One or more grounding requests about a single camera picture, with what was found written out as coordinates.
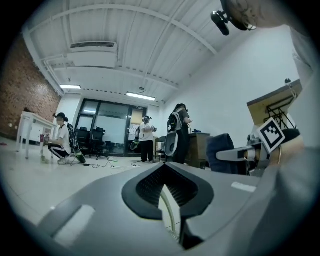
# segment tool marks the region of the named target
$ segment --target brick wall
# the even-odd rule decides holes
[[[0,73],[0,136],[17,138],[25,108],[52,122],[61,97],[35,65],[22,35],[12,44]]]

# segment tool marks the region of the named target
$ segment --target black vent grille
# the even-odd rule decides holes
[[[114,42],[80,42],[71,45],[71,49],[81,48],[81,47],[109,47],[113,48],[115,46]]]

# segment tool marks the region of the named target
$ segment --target person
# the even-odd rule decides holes
[[[59,158],[59,165],[69,164],[69,156],[71,154],[69,130],[65,125],[68,118],[64,113],[55,116],[57,124],[60,126],[58,130],[58,139],[49,139],[49,151]]]
[[[145,163],[147,158],[149,163],[154,163],[154,134],[157,129],[150,126],[150,120],[152,118],[145,116],[140,124],[139,144],[141,146],[141,161]]]
[[[185,104],[177,104],[173,110],[179,114],[182,127],[181,130],[177,131],[178,134],[178,145],[176,147],[175,155],[173,156],[173,161],[175,163],[184,164],[185,159],[189,150],[190,135],[188,124],[191,124],[192,121],[189,119],[188,110]]]
[[[289,26],[294,46],[293,59],[301,85],[304,88],[309,84],[319,67],[319,54],[305,28],[279,0],[221,0],[221,3],[233,25],[240,30]],[[303,148],[303,138],[299,135],[273,151],[269,165],[285,163]]]

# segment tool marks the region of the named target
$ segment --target camera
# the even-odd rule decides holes
[[[220,29],[223,35],[228,36],[230,31],[226,25],[228,24],[228,20],[224,17],[224,14],[226,14],[224,11],[213,11],[211,12],[211,20]]]

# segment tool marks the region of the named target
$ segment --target black chair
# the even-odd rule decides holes
[[[82,154],[90,155],[92,148],[90,143],[91,132],[88,131],[86,127],[80,127],[80,129],[76,129],[74,133]]]
[[[92,131],[92,154],[96,155],[96,159],[102,156],[103,153],[109,152],[111,149],[111,141],[103,141],[106,131],[103,128],[97,127]]]

